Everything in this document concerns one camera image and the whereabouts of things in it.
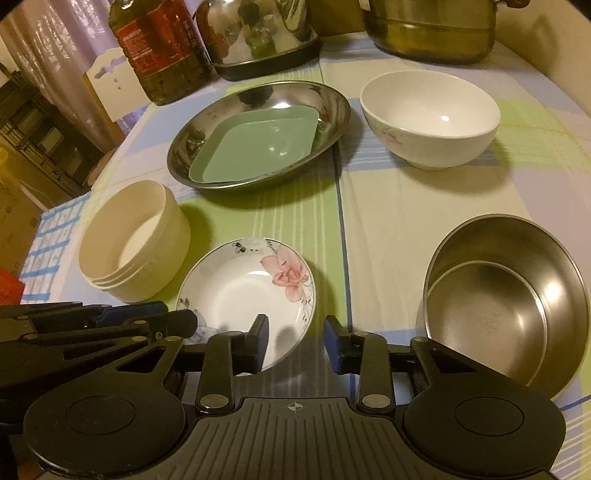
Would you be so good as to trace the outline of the white wooden chair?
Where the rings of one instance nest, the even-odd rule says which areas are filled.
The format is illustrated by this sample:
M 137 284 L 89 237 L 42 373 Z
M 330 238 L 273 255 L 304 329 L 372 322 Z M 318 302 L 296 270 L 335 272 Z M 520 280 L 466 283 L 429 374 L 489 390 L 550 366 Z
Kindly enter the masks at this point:
M 86 77 L 111 121 L 150 104 L 145 91 L 120 47 L 99 55 Z

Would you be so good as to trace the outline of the cooking oil bottle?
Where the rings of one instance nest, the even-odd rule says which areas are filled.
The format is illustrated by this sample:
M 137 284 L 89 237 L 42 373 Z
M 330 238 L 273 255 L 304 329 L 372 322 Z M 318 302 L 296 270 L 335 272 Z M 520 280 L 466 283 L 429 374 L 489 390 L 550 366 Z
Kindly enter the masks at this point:
M 176 102 L 211 80 L 204 47 L 183 1 L 113 1 L 108 25 L 152 103 Z

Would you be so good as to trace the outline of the blue white checkered cloth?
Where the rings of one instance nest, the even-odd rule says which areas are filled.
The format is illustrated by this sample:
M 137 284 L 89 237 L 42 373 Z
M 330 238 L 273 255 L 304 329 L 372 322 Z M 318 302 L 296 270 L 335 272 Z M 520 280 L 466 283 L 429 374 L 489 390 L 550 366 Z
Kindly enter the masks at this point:
M 19 280 L 24 284 L 22 304 L 58 300 L 73 259 L 72 240 L 91 193 L 67 201 L 42 214 Z

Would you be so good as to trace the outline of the stainless steel bowl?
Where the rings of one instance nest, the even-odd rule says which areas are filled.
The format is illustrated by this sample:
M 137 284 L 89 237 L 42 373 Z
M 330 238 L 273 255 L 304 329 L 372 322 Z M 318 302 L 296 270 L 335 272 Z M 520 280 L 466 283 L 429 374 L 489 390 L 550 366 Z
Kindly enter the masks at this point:
M 429 263 L 427 335 L 549 398 L 586 354 L 590 301 L 564 246 L 521 217 L 488 214 L 451 231 Z

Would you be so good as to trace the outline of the checkered tablecloth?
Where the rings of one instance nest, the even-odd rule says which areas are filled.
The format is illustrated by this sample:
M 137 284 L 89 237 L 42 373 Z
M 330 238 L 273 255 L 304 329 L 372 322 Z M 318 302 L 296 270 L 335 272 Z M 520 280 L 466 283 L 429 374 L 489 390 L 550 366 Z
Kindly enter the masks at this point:
M 195 229 L 188 264 L 217 245 L 266 236 L 308 260 L 318 285 L 317 318 L 406 343 L 422 329 L 420 303 L 431 256 L 457 225 L 487 213 L 528 218 L 556 236 L 583 275 L 590 272 L 590 120 L 557 86 L 505 47 L 454 75 L 489 93 L 502 113 L 492 146 L 474 162 L 422 171 L 386 150 L 359 101 L 370 79 L 412 70 L 355 34 L 325 43 L 321 58 L 295 72 L 339 90 L 351 123 L 317 167 L 283 185 L 216 197 L 168 173 L 167 149 L 193 115 L 235 92 L 217 80 L 165 107 L 149 107 L 99 177 L 82 219 L 124 186 L 168 186 Z

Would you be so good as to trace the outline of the floral white ceramic saucer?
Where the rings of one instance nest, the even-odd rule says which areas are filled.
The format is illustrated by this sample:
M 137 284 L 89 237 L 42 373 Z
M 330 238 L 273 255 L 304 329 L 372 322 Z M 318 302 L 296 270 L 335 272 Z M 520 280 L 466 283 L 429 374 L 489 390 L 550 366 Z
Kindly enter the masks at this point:
M 216 333 L 249 330 L 257 315 L 266 315 L 267 370 L 301 342 L 315 306 L 315 279 L 300 254 L 270 238 L 245 238 L 214 248 L 191 268 L 176 308 L 197 315 L 197 330 L 187 344 L 204 344 Z

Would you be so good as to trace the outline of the green square plastic plate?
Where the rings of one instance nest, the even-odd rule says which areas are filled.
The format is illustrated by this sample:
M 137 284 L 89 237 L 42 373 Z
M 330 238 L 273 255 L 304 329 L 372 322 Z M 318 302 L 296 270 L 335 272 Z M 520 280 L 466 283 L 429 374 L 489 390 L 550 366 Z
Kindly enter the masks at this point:
M 239 182 L 276 172 L 311 153 L 320 115 L 290 106 L 242 112 L 219 123 L 190 166 L 199 183 Z

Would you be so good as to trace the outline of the black folding rack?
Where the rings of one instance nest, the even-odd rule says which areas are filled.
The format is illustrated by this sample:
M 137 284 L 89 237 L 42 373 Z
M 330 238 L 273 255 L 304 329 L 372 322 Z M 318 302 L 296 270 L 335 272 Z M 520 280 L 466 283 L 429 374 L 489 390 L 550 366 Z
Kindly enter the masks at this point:
M 1 138 L 66 194 L 89 190 L 87 179 L 104 155 L 22 73 L 1 67 Z

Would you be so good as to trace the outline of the stainless steel kettle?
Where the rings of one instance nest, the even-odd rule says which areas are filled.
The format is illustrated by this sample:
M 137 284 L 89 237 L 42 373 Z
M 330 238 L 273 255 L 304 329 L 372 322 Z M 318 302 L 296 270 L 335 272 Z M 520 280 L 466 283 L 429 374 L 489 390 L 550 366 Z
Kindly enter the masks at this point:
M 202 1 L 193 20 L 211 66 L 228 81 L 293 69 L 321 50 L 307 1 Z

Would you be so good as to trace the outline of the stainless steel steamer pot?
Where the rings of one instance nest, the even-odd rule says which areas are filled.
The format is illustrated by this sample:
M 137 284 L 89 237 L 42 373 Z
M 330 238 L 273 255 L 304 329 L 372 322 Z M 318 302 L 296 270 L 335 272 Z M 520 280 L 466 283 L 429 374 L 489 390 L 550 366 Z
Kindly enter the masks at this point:
M 472 64 L 495 43 L 494 0 L 360 1 L 363 25 L 378 48 L 422 62 Z

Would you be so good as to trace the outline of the white ceramic bowl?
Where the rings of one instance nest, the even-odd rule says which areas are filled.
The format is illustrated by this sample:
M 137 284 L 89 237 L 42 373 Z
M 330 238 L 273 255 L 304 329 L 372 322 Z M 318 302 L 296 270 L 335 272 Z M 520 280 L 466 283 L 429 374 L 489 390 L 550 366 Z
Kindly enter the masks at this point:
M 444 170 L 479 157 L 501 122 L 495 100 L 480 87 L 428 70 L 389 72 L 360 93 L 370 130 L 394 155 L 423 170 Z

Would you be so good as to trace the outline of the round stainless steel plate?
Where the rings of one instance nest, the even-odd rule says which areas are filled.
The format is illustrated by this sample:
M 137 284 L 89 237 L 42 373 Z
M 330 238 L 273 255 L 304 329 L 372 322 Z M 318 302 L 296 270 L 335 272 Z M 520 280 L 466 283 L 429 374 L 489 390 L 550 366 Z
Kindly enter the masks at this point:
M 325 84 L 284 80 L 231 93 L 194 115 L 167 152 L 177 182 L 200 190 L 259 189 L 300 174 L 344 135 L 352 109 Z

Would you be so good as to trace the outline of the red box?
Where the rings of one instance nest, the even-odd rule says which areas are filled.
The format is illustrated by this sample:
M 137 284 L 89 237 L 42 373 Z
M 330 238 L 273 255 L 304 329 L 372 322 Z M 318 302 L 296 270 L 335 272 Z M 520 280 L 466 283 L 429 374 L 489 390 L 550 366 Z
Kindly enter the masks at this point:
M 0 305 L 19 305 L 25 285 L 11 273 L 0 270 Z

